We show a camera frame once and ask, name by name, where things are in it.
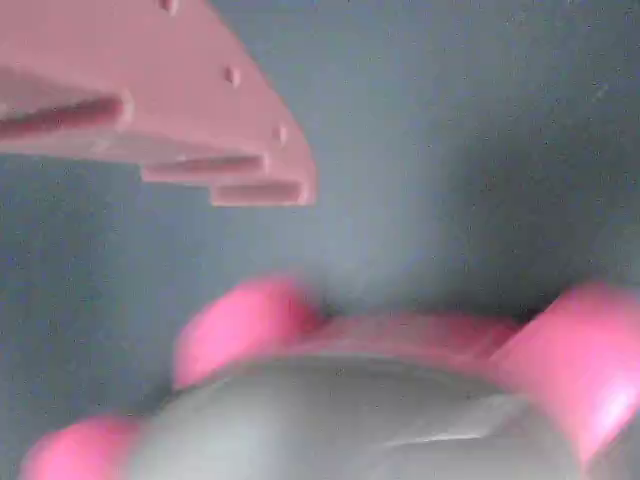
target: pink plastic piece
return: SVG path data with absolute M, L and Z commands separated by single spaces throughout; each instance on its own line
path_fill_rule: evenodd
M 0 151 L 137 163 L 218 205 L 315 199 L 302 130 L 206 0 L 4 2 Z
M 318 324 L 291 282 L 272 278 L 240 285 L 205 308 L 178 337 L 175 386 L 194 385 L 239 358 L 287 347 Z
M 117 480 L 138 425 L 126 418 L 85 420 L 43 437 L 22 464 L 23 480 Z
M 482 376 L 491 356 L 516 332 L 506 319 L 394 314 L 339 318 L 293 353 L 385 355 Z
M 586 463 L 640 404 L 640 304 L 603 286 L 560 297 L 495 355 L 508 384 L 564 428 Z

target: plastic toy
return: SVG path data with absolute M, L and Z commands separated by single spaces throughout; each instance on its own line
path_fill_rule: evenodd
M 302 130 L 205 0 L 3 2 L 0 151 L 136 163 L 216 205 L 315 199 Z
M 23 478 L 593 478 L 638 406 L 639 319 L 630 295 L 588 286 L 522 329 L 413 314 L 324 325 L 292 283 L 250 282 L 180 335 L 159 412 L 52 433 Z

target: gray background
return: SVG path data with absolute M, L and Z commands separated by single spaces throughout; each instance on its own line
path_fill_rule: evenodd
M 247 276 L 300 272 L 332 312 L 521 317 L 640 281 L 636 2 L 214 3 L 305 128 L 319 204 L 2 157 L 0 478 L 48 429 L 161 398 L 175 333 Z

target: stepped plastic edge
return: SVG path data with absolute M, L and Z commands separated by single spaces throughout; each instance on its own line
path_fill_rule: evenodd
M 302 129 L 205 0 L 2 2 L 0 152 L 135 163 L 220 205 L 316 194 Z

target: pink plastic ledge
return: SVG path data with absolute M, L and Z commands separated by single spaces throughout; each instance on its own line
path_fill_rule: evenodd
M 205 0 L 0 6 L 0 151 L 136 163 L 216 205 L 305 205 L 300 126 Z

